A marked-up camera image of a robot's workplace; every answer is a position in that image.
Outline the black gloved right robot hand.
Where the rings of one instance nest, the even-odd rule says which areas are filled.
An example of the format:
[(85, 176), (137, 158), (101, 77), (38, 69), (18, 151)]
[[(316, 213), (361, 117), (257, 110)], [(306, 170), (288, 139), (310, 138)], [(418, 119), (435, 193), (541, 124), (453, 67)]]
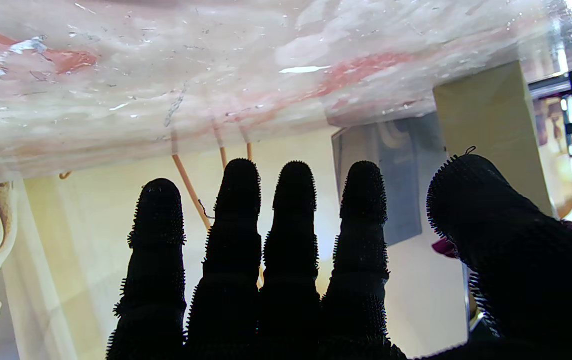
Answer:
[[(183, 327), (180, 191), (145, 184), (128, 236), (132, 255), (114, 312), (108, 360), (404, 360), (388, 338), (386, 196), (374, 162), (348, 171), (325, 296), (316, 291), (316, 191), (301, 161), (286, 164), (265, 244), (260, 177), (238, 158), (224, 170), (188, 329)], [(517, 193), (488, 159), (451, 157), (427, 192), (430, 225), (469, 269), (494, 338), (431, 360), (572, 360), (572, 227)]]

